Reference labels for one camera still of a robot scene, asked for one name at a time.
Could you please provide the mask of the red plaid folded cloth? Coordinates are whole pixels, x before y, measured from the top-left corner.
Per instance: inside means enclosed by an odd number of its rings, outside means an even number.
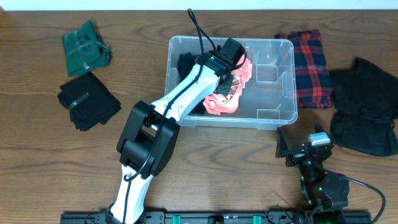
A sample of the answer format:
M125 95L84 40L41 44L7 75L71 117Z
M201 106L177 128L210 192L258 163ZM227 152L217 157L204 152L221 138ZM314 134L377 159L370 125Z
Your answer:
M318 29L276 34L294 46L297 106L324 110L333 106L333 82L326 68L322 37Z

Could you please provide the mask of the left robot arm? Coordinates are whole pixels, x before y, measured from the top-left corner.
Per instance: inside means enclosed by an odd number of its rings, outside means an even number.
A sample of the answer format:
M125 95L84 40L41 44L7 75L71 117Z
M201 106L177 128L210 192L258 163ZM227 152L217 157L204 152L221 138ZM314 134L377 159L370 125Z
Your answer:
M108 207L106 223L135 223L144 211L151 180L170 160L180 122L207 96L232 80L247 54L211 50L199 55L194 66L172 91L147 104L136 103L117 144L122 180L116 201Z

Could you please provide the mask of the pink t-shirt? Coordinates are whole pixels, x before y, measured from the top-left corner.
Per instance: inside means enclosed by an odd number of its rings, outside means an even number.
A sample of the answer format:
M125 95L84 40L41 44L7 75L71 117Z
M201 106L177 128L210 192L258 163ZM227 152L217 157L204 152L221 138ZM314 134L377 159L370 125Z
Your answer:
M244 85L252 77L251 61L242 56L238 63L243 63L243 65L231 72L233 82L228 95L213 93L205 98L203 106L209 114L234 113L238 109L239 97L243 94Z

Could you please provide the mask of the dark navy cloth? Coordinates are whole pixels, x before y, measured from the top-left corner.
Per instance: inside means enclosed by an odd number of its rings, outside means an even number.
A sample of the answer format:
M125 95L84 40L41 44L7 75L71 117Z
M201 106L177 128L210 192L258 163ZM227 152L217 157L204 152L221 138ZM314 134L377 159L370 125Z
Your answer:
M198 58L198 55L192 55L191 53L180 54L177 62L177 70L180 76L180 81L183 81L190 71L192 70L193 66L195 65L195 60ZM199 104L191 110L192 114L204 114L206 108L203 104L204 100L201 100Z

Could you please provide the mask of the clear plastic storage container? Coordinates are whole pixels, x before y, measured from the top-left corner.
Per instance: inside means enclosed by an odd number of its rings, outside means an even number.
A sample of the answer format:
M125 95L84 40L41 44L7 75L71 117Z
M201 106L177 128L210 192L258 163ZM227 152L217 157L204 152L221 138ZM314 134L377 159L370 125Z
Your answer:
M274 130L298 118L294 45L285 39L243 39L239 42L252 63L234 113L187 115L182 126L216 126Z

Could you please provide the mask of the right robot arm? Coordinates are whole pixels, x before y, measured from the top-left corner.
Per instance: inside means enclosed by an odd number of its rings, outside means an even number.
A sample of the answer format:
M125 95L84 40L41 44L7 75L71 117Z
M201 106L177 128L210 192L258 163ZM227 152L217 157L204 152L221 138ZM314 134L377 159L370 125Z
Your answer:
M327 171L323 161L332 155L334 140L319 123L315 133L300 149L290 149L281 128L277 129L276 158L300 172L300 185L309 206L294 215L294 223L346 223L343 208L348 205L349 181L341 174Z

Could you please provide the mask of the large black cloth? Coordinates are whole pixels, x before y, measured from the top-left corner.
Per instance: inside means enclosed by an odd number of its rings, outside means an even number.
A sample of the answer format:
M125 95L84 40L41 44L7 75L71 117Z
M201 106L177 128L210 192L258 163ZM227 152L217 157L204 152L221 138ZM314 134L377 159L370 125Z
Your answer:
M339 146L372 156L397 154L397 78L363 58L332 70L331 96L337 109L330 133Z

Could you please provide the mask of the green folded cloth bundle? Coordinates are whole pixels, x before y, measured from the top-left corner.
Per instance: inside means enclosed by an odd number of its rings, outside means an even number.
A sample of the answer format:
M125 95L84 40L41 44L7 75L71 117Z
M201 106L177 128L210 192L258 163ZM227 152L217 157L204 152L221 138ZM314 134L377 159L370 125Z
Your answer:
M96 68L109 66L111 49L106 45L91 20L78 30L62 36L69 77L81 76Z

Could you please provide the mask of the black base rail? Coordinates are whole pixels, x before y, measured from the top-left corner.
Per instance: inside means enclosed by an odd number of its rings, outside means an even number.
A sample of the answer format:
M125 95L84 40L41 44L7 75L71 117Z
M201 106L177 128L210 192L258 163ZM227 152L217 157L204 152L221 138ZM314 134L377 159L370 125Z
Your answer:
M291 212L268 210L264 213L169 213L144 212L137 224L305 224L305 223L371 223L368 212L322 212L307 216Z

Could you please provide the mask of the black cloth bundle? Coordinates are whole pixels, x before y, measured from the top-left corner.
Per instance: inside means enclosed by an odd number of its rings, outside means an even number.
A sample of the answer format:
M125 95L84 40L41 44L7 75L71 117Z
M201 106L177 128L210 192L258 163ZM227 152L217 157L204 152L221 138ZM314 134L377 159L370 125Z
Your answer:
M93 73L75 78L60 89L58 100L80 131L87 131L98 123L106 124L121 110L121 103Z

